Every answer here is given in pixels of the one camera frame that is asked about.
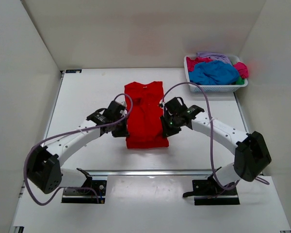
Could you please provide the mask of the red t shirt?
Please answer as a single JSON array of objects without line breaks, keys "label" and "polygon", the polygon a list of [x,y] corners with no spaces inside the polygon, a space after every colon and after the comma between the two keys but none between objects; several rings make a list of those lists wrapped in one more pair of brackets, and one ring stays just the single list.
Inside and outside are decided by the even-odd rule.
[{"label": "red t shirt", "polygon": [[126,138],[128,149],[167,148],[169,142],[162,136],[160,117],[163,109],[159,103],[164,95],[163,82],[154,81],[148,84],[132,82],[124,86],[127,107],[132,108],[128,117],[129,137]]}]

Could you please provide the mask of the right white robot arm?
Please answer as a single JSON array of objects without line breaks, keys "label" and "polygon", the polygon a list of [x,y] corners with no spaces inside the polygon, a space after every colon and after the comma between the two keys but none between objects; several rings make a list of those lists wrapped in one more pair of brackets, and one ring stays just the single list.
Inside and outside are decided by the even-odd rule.
[{"label": "right white robot arm", "polygon": [[230,127],[210,117],[197,105],[187,107],[183,99],[175,97],[161,103],[161,116],[164,137],[176,135],[182,127],[210,137],[234,155],[234,161],[225,167],[214,168],[209,177],[208,190],[220,194],[229,184],[239,180],[252,182],[271,163],[264,137],[259,132],[246,133]]}]

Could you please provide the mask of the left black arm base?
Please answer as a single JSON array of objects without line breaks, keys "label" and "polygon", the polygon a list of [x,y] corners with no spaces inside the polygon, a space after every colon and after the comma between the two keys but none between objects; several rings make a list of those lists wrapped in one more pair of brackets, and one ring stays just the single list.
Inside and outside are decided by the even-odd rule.
[{"label": "left black arm base", "polygon": [[106,200],[107,177],[92,176],[80,170],[86,180],[81,187],[64,188],[61,203],[104,204]]}]

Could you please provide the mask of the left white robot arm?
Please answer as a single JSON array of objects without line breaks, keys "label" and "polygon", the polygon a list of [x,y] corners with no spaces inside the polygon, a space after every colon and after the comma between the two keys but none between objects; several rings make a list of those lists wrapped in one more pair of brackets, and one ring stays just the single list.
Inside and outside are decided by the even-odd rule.
[{"label": "left white robot arm", "polygon": [[123,104],[113,100],[108,108],[90,114],[75,134],[63,136],[44,147],[38,146],[29,157],[27,178],[44,194],[62,186],[75,187],[80,193],[89,192],[92,181],[85,170],[62,166],[78,150],[104,134],[111,132],[113,137],[127,137],[127,120],[115,124],[125,115],[125,111]]}]

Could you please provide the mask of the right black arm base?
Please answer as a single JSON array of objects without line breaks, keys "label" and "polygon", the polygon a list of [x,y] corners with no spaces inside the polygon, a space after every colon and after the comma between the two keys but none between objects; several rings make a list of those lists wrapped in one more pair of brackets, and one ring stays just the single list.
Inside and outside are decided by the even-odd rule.
[{"label": "right black arm base", "polygon": [[183,193],[182,197],[193,197],[195,206],[240,205],[237,189],[224,190],[212,176],[192,180],[192,190]]}]

